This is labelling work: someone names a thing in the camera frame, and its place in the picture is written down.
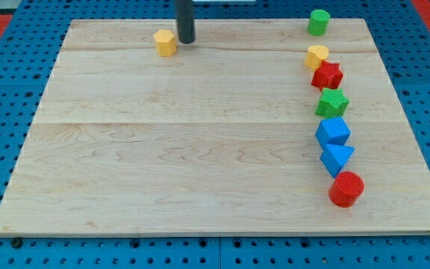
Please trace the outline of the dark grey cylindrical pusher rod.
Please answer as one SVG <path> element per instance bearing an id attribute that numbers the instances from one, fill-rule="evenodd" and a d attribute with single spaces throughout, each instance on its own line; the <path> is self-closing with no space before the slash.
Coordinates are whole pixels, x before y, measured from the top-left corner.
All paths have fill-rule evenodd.
<path id="1" fill-rule="evenodd" d="M 192 0 L 175 0 L 175 20 L 181 43 L 190 44 L 196 39 Z"/>

